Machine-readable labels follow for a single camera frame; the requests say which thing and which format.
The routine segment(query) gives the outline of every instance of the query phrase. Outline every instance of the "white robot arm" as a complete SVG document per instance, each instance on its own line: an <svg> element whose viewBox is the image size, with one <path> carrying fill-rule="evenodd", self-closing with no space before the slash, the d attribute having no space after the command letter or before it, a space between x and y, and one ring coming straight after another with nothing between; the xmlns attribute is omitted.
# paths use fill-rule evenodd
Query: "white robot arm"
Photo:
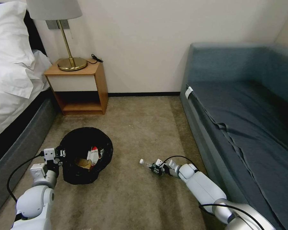
<svg viewBox="0 0 288 230"><path fill-rule="evenodd" d="M54 201L54 187L57 183L59 157L65 157L54 148L44 149L45 163L30 168L33 185L19 197L16 217L11 230L51 230L50 212Z"/></svg>
<svg viewBox="0 0 288 230"><path fill-rule="evenodd" d="M226 194L193 164L177 165L173 160L158 159L147 164L158 175L169 174L185 183L201 206L218 220L226 224L226 230L275 230L275 228L248 204L237 204L227 200Z"/></svg>

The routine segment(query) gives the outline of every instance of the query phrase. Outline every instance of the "wooden nightstand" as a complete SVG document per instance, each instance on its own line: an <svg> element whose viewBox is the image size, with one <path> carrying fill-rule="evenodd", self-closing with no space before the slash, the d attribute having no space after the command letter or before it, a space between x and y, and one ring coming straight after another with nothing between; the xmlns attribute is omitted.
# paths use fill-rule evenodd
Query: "wooden nightstand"
<svg viewBox="0 0 288 230"><path fill-rule="evenodd" d="M102 63L88 63L82 70L68 72L58 68L58 61L44 74L63 115L105 114L108 89Z"/></svg>

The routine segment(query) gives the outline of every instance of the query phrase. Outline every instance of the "carpet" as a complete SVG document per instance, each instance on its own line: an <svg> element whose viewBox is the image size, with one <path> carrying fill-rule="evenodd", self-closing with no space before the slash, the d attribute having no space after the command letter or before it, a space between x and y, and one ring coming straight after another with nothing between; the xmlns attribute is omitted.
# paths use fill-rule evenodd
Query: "carpet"
<svg viewBox="0 0 288 230"><path fill-rule="evenodd" d="M60 169L52 229L206 229L198 202L183 181L159 177L139 164L141 158L153 162L184 155L205 172L179 97L112 97L105 115L59 114L40 150L58 146L68 132L87 126L112 140L112 161L89 185L66 183ZM31 184L28 168L14 190L16 197ZM0 210L0 230L10 229L14 217L15 203L9 198Z"/></svg>

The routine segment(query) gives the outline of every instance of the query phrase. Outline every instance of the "black trash bin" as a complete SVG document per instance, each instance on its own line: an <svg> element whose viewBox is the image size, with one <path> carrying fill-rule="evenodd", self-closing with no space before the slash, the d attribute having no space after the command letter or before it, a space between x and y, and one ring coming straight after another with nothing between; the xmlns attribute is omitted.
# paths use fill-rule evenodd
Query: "black trash bin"
<svg viewBox="0 0 288 230"><path fill-rule="evenodd" d="M85 169L75 163L76 158L86 159L88 151L96 146L103 149L102 157L91 169ZM101 130L92 127L83 127L69 132L61 141L60 149L64 149L66 157L63 161L63 178L66 182L77 184L90 184L111 161L113 145L110 138Z"/></svg>

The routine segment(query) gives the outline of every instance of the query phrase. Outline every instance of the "gray sofa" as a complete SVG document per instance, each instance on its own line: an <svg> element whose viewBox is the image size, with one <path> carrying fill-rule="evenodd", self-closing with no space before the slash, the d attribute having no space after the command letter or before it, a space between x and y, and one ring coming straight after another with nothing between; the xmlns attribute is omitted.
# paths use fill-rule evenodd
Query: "gray sofa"
<svg viewBox="0 0 288 230"><path fill-rule="evenodd" d="M180 98L209 177L288 230L288 48L191 44Z"/></svg>

